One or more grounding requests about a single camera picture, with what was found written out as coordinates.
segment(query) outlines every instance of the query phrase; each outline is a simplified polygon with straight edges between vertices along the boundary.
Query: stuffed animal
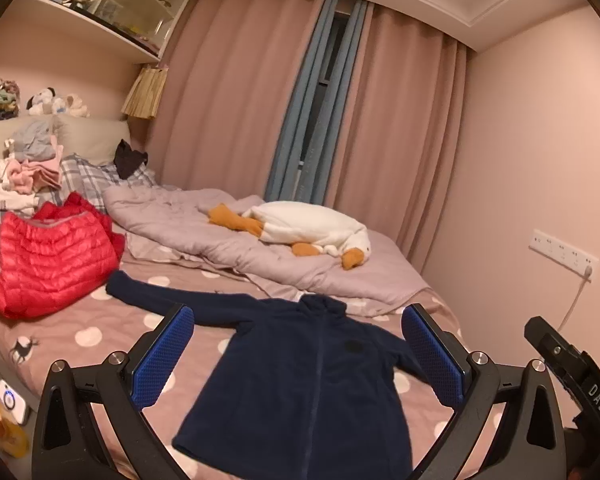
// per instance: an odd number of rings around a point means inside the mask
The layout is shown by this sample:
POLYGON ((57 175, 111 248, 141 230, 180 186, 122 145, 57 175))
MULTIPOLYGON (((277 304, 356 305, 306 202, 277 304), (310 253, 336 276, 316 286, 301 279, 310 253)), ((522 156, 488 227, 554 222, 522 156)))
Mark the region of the stuffed animal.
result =
POLYGON ((64 99, 56 97, 56 91, 49 86, 34 95, 27 102, 29 115, 57 115, 66 111, 64 99))
POLYGON ((87 105, 83 104, 82 99, 76 94, 69 94, 65 99, 66 113, 73 117, 89 117, 91 115, 87 105))
POLYGON ((267 202, 240 216, 220 204, 208 216, 211 224, 250 232, 266 243, 291 245, 296 256, 339 256, 345 270, 362 265, 371 255, 366 226, 321 205, 267 202))

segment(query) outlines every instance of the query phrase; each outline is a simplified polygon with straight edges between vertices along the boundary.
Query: gray clothing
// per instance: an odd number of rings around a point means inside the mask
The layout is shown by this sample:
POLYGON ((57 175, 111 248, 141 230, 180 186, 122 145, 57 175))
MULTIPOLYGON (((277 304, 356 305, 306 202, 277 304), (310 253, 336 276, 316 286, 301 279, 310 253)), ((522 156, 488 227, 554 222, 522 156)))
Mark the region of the gray clothing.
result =
POLYGON ((13 134, 13 156, 18 162, 43 162, 56 156, 48 121, 33 121, 13 134))

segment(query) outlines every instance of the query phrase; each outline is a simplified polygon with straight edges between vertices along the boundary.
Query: navy fleece jacket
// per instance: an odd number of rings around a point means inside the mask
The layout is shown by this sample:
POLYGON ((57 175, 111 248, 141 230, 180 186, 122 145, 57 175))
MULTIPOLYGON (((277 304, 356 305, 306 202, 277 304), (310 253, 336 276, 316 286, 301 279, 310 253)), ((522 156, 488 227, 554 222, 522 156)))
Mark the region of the navy fleece jacket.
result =
POLYGON ((394 366, 424 374, 403 339, 348 318, 344 303, 187 292, 119 270, 107 292, 162 315, 184 303, 197 324, 236 329, 173 440, 177 450, 245 480, 404 480, 411 473, 394 366))

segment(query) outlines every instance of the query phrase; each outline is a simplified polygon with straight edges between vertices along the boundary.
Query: pink clothing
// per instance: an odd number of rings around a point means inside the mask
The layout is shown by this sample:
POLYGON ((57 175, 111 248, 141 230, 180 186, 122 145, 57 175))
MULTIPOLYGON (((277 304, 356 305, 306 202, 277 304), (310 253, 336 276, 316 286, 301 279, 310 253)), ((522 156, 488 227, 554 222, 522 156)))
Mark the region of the pink clothing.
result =
POLYGON ((4 171, 5 177, 11 184, 11 189, 20 194, 39 192, 43 187, 61 188, 60 160, 62 159, 62 144, 58 144, 56 136, 51 136, 51 144, 56 150, 56 156, 43 162, 19 163, 10 158, 4 171))

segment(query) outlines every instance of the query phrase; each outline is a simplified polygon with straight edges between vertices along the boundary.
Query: pink wall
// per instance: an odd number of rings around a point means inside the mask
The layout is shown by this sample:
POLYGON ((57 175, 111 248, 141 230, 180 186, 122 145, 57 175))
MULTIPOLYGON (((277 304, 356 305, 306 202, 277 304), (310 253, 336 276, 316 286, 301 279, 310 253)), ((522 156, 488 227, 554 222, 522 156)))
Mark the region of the pink wall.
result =
POLYGON ((138 66, 54 28, 15 16, 0 20, 0 77, 15 79, 22 106, 41 89, 77 93, 96 118, 119 119, 138 66))
MULTIPOLYGON (((471 349, 526 364, 580 278, 529 250, 538 228, 600 258, 600 20, 587 7, 474 57, 442 222, 424 270, 471 349)), ((563 334, 600 364, 600 267, 563 334)), ((560 389, 563 415, 574 405, 560 389)))

